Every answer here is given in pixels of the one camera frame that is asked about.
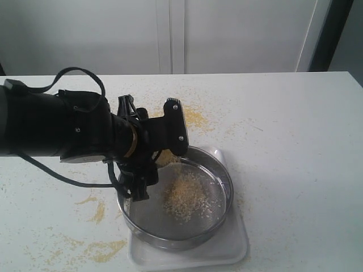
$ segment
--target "stainless steel bowl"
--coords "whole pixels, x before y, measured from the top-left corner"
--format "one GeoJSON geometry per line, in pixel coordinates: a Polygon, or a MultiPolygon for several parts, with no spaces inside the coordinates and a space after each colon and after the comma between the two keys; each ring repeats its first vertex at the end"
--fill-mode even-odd
{"type": "Polygon", "coordinates": [[[227,169],[211,154],[190,146],[180,163],[160,168],[159,183],[147,188],[150,199],[131,202],[118,194],[127,226],[141,241],[168,250],[185,250],[209,240],[222,226],[233,202],[233,185],[227,169]],[[163,208],[163,191],[172,182],[173,169],[193,172],[205,192],[208,209],[180,222],[163,208]]]}

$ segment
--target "metal bowl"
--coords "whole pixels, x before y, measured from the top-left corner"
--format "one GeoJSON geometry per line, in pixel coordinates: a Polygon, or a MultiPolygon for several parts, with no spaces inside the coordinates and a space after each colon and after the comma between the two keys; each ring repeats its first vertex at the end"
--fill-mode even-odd
{"type": "Polygon", "coordinates": [[[159,182],[147,188],[150,199],[131,202],[121,194],[117,201],[127,226],[141,241],[168,250],[185,250],[209,240],[225,221],[233,202],[233,185],[227,169],[211,154],[190,146],[180,163],[160,168],[159,182]],[[198,177],[208,209],[181,222],[163,208],[163,191],[173,181],[173,169],[198,177]]]}

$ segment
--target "white cabinet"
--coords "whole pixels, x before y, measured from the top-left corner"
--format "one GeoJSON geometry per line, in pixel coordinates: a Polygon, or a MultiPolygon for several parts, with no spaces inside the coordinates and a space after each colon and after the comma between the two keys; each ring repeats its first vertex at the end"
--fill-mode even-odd
{"type": "Polygon", "coordinates": [[[6,74],[306,71],[330,0],[13,0],[6,74]]]}

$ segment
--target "bowl rim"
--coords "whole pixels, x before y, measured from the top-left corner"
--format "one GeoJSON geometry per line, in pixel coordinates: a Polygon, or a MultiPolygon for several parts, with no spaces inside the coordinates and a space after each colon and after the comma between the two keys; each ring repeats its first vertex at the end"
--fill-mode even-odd
{"type": "Polygon", "coordinates": [[[150,233],[149,231],[143,229],[142,227],[140,227],[139,225],[135,224],[131,218],[128,216],[128,214],[125,212],[124,210],[124,205],[121,205],[121,202],[120,200],[124,200],[124,197],[120,194],[120,193],[117,193],[117,204],[119,205],[119,208],[124,216],[124,218],[134,227],[136,228],[137,230],[155,238],[155,239],[158,239],[158,240],[163,240],[163,241],[175,241],[175,242],[178,242],[178,241],[189,241],[189,240],[195,240],[195,239],[198,239],[199,237],[201,236],[204,236],[208,233],[211,233],[213,231],[215,231],[216,229],[218,229],[221,224],[225,221],[227,215],[228,215],[228,212],[229,210],[231,209],[231,206],[232,206],[232,203],[233,203],[233,198],[234,198],[234,188],[233,188],[233,182],[232,182],[232,179],[228,173],[228,170],[227,168],[218,160],[216,159],[213,155],[211,155],[210,153],[204,151],[203,149],[201,148],[198,148],[198,147],[195,147],[195,146],[189,146],[188,148],[191,148],[191,149],[194,149],[194,150],[197,150],[199,152],[202,152],[204,153],[205,155],[209,156],[211,159],[213,159],[215,162],[217,162],[219,164],[219,166],[224,170],[225,174],[227,175],[227,178],[228,178],[228,181],[229,181],[229,184],[230,184],[230,190],[231,190],[231,197],[229,198],[229,201],[227,202],[226,204],[226,210],[224,212],[224,214],[222,215],[222,217],[219,219],[219,221],[217,221],[214,225],[212,225],[210,228],[206,229],[205,231],[201,232],[200,234],[198,235],[194,235],[194,236],[191,236],[189,238],[186,238],[186,239],[167,239],[167,238],[162,238],[162,237],[159,237],[159,236],[156,236],[152,233],[150,233]]]}

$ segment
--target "white tray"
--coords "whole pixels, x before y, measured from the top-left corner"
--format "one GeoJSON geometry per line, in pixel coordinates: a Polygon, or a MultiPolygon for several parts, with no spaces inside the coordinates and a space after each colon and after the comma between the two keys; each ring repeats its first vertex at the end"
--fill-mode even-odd
{"type": "MultiPolygon", "coordinates": [[[[202,147],[202,149],[226,166],[219,149],[213,147],[202,147]]],[[[137,269],[143,271],[234,264],[246,256],[247,249],[246,229],[235,201],[223,226],[210,240],[197,248],[167,252],[142,242],[131,232],[128,241],[128,257],[137,269]]]]}

